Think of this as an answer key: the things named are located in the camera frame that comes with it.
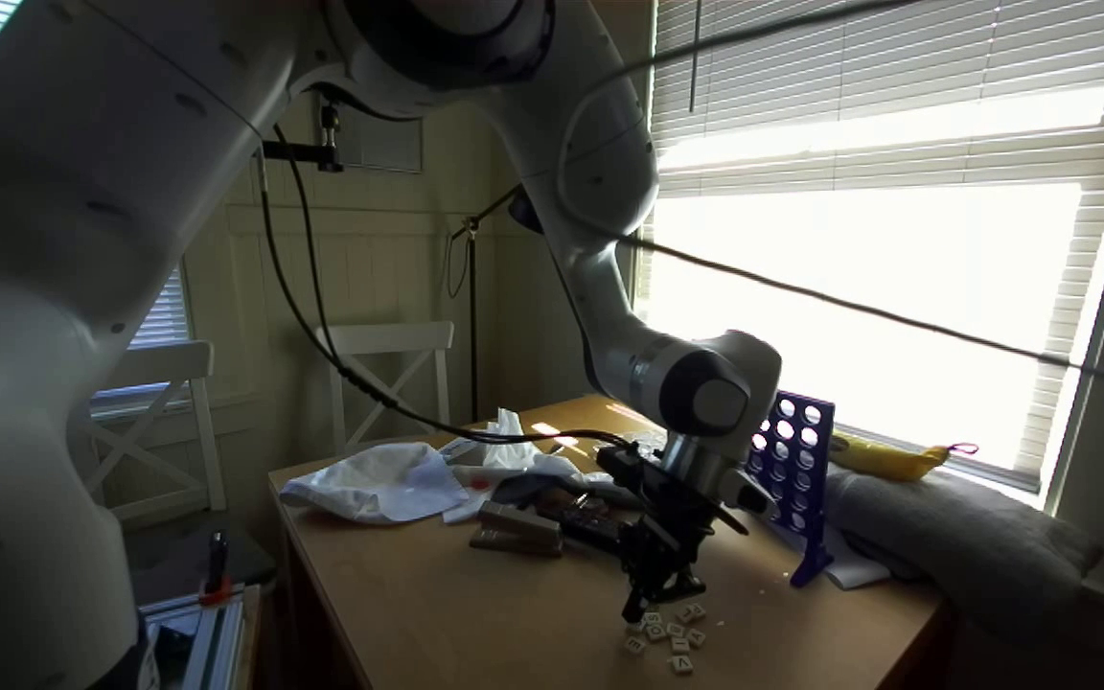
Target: electrical wire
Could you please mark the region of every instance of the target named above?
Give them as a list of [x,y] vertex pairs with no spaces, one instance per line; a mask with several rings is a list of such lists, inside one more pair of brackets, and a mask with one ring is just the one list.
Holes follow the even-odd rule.
[[[280,296],[299,325],[299,333],[315,346],[315,352],[340,374],[349,379],[355,389],[366,389],[373,401],[427,425],[437,433],[451,433],[451,438],[467,438],[477,444],[527,444],[527,442],[559,442],[559,438],[583,438],[583,442],[607,442],[607,444],[629,444],[629,438],[607,433],[607,430],[559,430],[559,433],[478,433],[467,425],[449,425],[440,419],[431,419],[422,411],[412,411],[407,401],[398,401],[393,389],[376,386],[367,374],[359,374],[353,364],[345,364],[329,346],[322,346],[322,337],[315,333],[309,317],[302,314],[302,308],[294,304],[284,256],[280,256],[280,242],[275,242],[275,217],[272,217],[272,193],[270,193],[270,172],[265,161],[258,157],[258,199],[261,199],[261,223],[265,223],[265,239],[270,239],[270,262],[280,282]],[[302,217],[308,217],[308,239],[309,230],[309,203],[308,193],[299,193],[302,203]]]
[[302,213],[302,230],[308,230],[308,265],[309,265],[309,286],[315,286],[315,314],[317,314],[317,325],[322,325],[322,337],[325,337],[322,346],[325,346],[329,357],[338,357],[335,337],[329,337],[325,297],[322,297],[322,267],[317,267],[317,239],[315,239],[308,177],[299,172],[294,157],[286,157],[286,172],[294,181],[299,213]]
[[992,352],[1003,352],[1003,357],[1021,357],[1021,361],[1037,361],[1037,364],[1048,364],[1048,369],[1061,369],[1061,371],[1081,371],[1090,379],[1104,379],[1104,369],[1098,369],[1098,364],[1081,364],[1081,361],[1039,352],[1039,347],[1021,347],[1021,346],[992,340],[992,337],[983,337],[983,333],[968,333],[968,331],[950,331],[950,325],[941,325],[941,320],[923,320],[923,317],[913,317],[913,314],[902,314],[902,310],[882,310],[882,308],[869,308],[869,304],[838,297],[831,290],[818,290],[818,286],[775,278],[775,277],[763,277],[763,272],[750,272],[750,267],[739,267],[739,265],[708,262],[708,256],[699,256],[699,251],[685,251],[685,248],[675,248],[675,245],[658,245],[651,239],[625,239],[625,235],[614,235],[614,239],[620,245],[633,245],[633,248],[644,248],[644,251],[663,251],[663,256],[675,256],[675,262],[720,272],[720,277],[736,277],[736,278],[749,278],[749,282],[763,282],[763,286],[775,286],[775,290],[818,297],[818,304],[830,304],[830,308],[838,308],[838,310],[856,310],[856,314],[865,314],[865,317],[882,317],[882,320],[897,320],[897,325],[923,331],[923,333],[937,333],[937,337],[950,337],[950,340],[968,340],[968,346],[979,346],[979,347],[992,347]]
[[[775,19],[775,21],[757,21],[757,25],[708,33],[708,38],[699,38],[699,42],[685,42],[685,46],[675,46],[675,49],[658,49],[658,55],[642,56],[642,60],[625,60],[620,70],[614,70],[614,71],[600,75],[592,88],[583,88],[573,118],[579,118],[592,107],[592,99],[600,99],[614,79],[625,79],[633,71],[644,71],[644,70],[657,70],[657,66],[675,66],[675,60],[685,60],[685,56],[699,56],[699,55],[708,55],[708,49],[769,38],[769,33],[781,33],[781,29],[837,21],[837,19],[869,15],[869,10],[888,10],[888,6],[904,6],[904,3],[922,3],[922,0],[837,3],[837,6],[823,6],[823,10],[790,15],[790,19]],[[1102,364],[1081,364],[1081,361],[1070,361],[1070,357],[1021,347],[1021,346],[1010,346],[1010,340],[997,340],[997,337],[983,337],[983,333],[950,331],[950,325],[941,325],[941,320],[909,317],[909,314],[897,314],[897,310],[882,310],[882,308],[869,308],[869,304],[838,297],[838,296],[830,296],[830,290],[818,290],[818,286],[804,286],[804,282],[775,278],[775,277],[763,277],[763,272],[750,272],[750,267],[736,267],[736,265],[708,262],[708,256],[699,256],[699,251],[685,251],[685,248],[675,248],[675,245],[658,245],[651,239],[607,230],[607,227],[575,213],[575,208],[565,208],[565,210],[573,217],[579,217],[587,230],[596,230],[601,239],[614,239],[617,245],[629,245],[629,248],[642,248],[642,251],[663,251],[663,256],[708,267],[708,272],[739,277],[749,282],[763,282],[763,286],[775,286],[775,290],[818,297],[818,304],[830,304],[830,308],[838,308],[838,310],[856,310],[856,314],[865,314],[865,317],[882,317],[882,320],[897,320],[897,325],[923,331],[923,333],[937,333],[937,337],[950,337],[950,340],[968,340],[968,346],[979,346],[979,347],[992,347],[992,352],[1003,352],[1003,357],[1021,357],[1021,361],[1037,361],[1037,364],[1048,364],[1048,369],[1061,369],[1061,371],[1081,371],[1090,379],[1104,379]]]

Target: crumpled paper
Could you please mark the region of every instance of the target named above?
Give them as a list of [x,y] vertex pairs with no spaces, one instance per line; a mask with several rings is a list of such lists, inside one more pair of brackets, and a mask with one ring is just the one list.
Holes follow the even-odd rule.
[[309,475],[294,475],[280,492],[286,506],[315,506],[367,526],[422,521],[467,498],[445,456],[422,442],[373,444]]

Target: wooden desk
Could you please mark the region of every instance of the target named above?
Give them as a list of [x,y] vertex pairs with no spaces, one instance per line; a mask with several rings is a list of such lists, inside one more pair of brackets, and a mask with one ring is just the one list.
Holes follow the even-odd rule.
[[[607,397],[522,415],[527,425],[596,425],[657,442],[658,430]],[[559,559],[467,548],[477,526],[366,527],[280,506],[293,566],[317,594],[359,687],[376,690],[658,690],[766,687],[847,690],[922,687],[945,604],[930,585],[790,590],[798,557],[766,531],[716,527],[702,548],[707,647],[699,676],[675,677],[669,647],[620,653],[625,571],[600,550]]]

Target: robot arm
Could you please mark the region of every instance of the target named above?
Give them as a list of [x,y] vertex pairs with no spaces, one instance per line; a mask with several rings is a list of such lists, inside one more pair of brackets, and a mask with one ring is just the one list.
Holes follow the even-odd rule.
[[478,102],[506,143],[518,181],[537,208],[559,282],[579,317],[596,386],[669,430],[658,471],[611,456],[633,492],[651,498],[651,526],[633,526],[620,559],[633,578],[625,617],[644,601],[699,590],[689,562],[716,503],[739,503],[739,460],[777,386],[777,352],[749,333],[679,340],[647,331],[617,272],[617,239],[638,230],[651,195],[651,143],[629,79],[611,88],[620,60],[587,0],[493,0],[478,15],[437,15],[432,0],[345,0],[366,42],[349,60],[349,90],[407,110],[401,94]]
[[0,687],[90,687],[129,647],[118,526],[79,492],[65,419],[308,83],[389,116],[477,99],[493,118],[596,384],[671,430],[663,503],[707,506],[671,545],[638,527],[651,548],[629,609],[694,562],[777,357],[629,314],[614,239],[651,199],[651,150],[625,83],[579,107],[614,66],[587,0],[23,0],[0,33]]

